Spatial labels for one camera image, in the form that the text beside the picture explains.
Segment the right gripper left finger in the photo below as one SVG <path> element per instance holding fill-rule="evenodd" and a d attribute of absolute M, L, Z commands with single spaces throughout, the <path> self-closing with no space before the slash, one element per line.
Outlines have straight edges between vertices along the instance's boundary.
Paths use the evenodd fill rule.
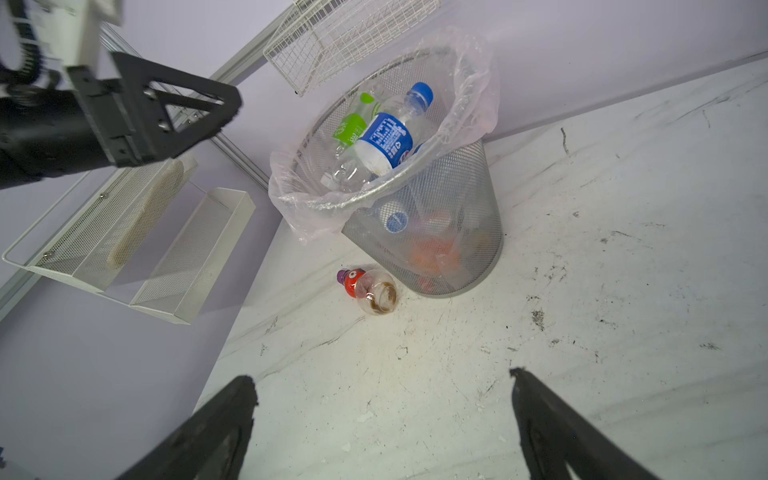
<path fill-rule="evenodd" d="M 254 380 L 238 376 L 121 479 L 237 479 L 258 406 Z"/>

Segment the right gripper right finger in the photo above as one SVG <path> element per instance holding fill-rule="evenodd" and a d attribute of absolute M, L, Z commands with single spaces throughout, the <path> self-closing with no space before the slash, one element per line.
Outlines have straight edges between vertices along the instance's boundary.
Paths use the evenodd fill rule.
<path fill-rule="evenodd" d="M 535 375 L 513 368 L 511 404 L 532 479 L 654 479 Z"/>

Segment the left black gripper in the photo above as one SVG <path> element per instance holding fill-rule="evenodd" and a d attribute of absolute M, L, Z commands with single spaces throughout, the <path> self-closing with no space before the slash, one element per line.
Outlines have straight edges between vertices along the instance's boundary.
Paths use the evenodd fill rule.
<path fill-rule="evenodd" d="M 106 158 L 117 168 L 176 158 L 218 134 L 241 109 L 238 89 L 159 63 L 113 52 L 119 78 L 87 66 L 65 69 Z"/>

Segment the green label clear bottle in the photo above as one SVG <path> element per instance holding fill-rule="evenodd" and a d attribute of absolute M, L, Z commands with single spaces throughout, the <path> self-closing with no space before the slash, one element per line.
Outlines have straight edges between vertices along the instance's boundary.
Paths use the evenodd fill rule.
<path fill-rule="evenodd" d="M 337 126 L 334 139 L 334 156 L 341 156 L 367 129 L 378 112 L 382 93 L 378 88 L 358 92 L 349 102 L 347 111 Z"/>

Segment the red cap small bottle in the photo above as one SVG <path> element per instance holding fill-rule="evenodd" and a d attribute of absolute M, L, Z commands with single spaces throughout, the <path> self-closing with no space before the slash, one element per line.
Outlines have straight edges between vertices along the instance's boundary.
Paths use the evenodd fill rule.
<path fill-rule="evenodd" d="M 341 269 L 336 280 L 367 314 L 386 315 L 397 307 L 396 282 L 382 269 Z"/>

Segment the small blue label bottle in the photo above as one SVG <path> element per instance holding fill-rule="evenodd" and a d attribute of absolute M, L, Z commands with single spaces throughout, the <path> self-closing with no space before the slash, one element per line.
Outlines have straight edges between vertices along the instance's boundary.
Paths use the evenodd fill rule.
<path fill-rule="evenodd" d="M 405 161 L 428 137 L 431 122 L 426 114 L 433 100 L 434 93 L 424 82 L 385 100 L 353 145 L 360 164 L 380 177 Z"/>

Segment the orange label yellow-cap bottle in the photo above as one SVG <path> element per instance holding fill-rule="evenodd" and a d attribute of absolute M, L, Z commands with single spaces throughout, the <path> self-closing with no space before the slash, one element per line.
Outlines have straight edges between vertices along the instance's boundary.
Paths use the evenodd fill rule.
<path fill-rule="evenodd" d="M 411 240 L 407 260 L 415 272 L 431 277 L 456 274 L 461 266 L 461 256 L 453 242 L 430 235 Z"/>

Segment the Pocari bottle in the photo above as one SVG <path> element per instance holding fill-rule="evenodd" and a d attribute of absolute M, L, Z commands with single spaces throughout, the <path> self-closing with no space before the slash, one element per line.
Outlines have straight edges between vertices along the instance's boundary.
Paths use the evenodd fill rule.
<path fill-rule="evenodd" d="M 384 229 L 390 234 L 404 232 L 409 224 L 408 209 L 400 200 L 389 200 L 378 209 L 379 220 Z"/>

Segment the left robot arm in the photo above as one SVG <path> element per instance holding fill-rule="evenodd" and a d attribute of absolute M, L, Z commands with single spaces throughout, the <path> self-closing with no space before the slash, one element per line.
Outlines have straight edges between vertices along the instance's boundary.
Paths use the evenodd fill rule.
<path fill-rule="evenodd" d="M 21 52 L 1 67 L 1 186 L 177 158 L 217 135 L 242 106 L 236 87 L 124 52 L 97 79 L 101 32 L 120 1 L 25 1 L 7 9 Z"/>

